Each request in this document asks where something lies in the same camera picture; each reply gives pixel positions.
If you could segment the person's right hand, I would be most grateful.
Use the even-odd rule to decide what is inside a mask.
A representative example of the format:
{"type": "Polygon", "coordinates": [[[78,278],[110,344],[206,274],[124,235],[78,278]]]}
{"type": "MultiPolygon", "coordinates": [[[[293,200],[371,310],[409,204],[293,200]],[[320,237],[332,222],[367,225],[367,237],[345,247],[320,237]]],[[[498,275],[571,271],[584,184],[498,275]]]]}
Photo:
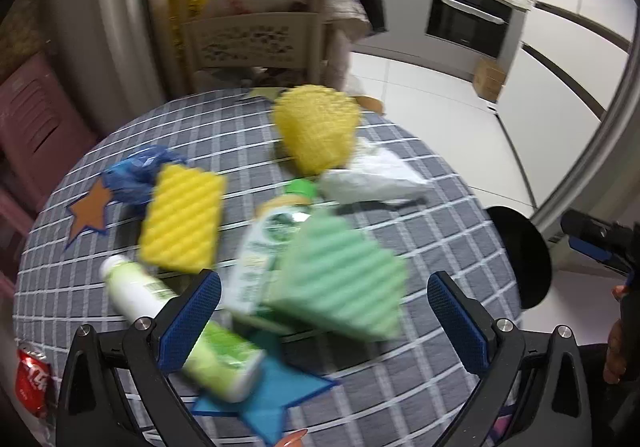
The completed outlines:
{"type": "Polygon", "coordinates": [[[626,368],[627,362],[623,353],[623,323],[619,318],[608,334],[603,368],[604,381],[608,384],[617,384],[620,382],[620,378],[625,375],[626,368]]]}

